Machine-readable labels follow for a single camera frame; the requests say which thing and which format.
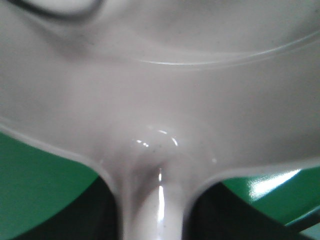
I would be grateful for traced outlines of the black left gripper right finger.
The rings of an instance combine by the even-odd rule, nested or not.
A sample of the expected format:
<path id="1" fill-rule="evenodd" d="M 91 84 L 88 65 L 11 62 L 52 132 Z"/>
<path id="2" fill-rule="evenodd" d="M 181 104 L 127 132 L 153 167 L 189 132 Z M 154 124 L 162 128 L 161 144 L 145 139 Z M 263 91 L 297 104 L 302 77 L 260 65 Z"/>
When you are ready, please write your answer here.
<path id="1" fill-rule="evenodd" d="M 263 197 L 248 203 L 225 184 L 202 193 L 186 217 L 184 240 L 309 240 L 303 232 L 312 228 L 311 213 L 286 223 L 299 210 L 287 194 Z"/>

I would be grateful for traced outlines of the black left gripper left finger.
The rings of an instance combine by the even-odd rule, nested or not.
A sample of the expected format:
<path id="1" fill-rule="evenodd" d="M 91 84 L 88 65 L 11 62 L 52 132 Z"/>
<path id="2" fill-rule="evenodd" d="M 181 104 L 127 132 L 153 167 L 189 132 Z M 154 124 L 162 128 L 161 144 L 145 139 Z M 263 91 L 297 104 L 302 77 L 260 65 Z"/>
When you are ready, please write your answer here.
<path id="1" fill-rule="evenodd" d="M 115 198 L 101 177 L 72 203 L 16 240 L 120 240 Z"/>

